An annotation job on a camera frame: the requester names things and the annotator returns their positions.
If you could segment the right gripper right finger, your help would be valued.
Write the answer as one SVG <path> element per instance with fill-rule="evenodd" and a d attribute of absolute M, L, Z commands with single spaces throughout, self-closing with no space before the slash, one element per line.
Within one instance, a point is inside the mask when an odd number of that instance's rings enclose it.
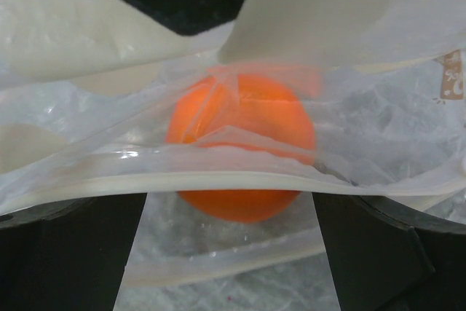
<path fill-rule="evenodd" d="M 465 225 L 386 197 L 313 201 L 342 310 L 465 309 Z"/>

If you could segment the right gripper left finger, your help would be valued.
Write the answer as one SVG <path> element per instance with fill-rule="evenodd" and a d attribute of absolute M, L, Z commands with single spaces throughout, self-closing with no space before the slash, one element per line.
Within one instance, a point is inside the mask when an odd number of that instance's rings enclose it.
<path fill-rule="evenodd" d="M 112 310 L 146 194 L 1 215 L 2 310 Z"/>

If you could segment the orange fake orange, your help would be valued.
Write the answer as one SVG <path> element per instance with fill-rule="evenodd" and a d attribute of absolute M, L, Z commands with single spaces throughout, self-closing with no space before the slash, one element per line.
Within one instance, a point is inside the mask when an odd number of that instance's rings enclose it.
<path fill-rule="evenodd" d="M 192 85 L 172 114 L 168 143 L 202 142 L 265 151 L 312 165 L 315 128 L 295 92 L 263 74 L 209 75 Z M 299 195 L 292 190 L 181 191 L 179 197 L 217 219 L 256 223 L 284 211 Z"/>

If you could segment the polka dot zip bag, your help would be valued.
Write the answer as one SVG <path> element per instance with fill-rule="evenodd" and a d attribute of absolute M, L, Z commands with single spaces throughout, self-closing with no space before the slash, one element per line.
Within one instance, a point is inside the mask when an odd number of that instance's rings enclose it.
<path fill-rule="evenodd" d="M 1 213 L 146 192 L 124 281 L 323 250 L 311 193 L 465 189 L 465 0 L 246 0 L 180 37 L 120 0 L 1 0 Z"/>

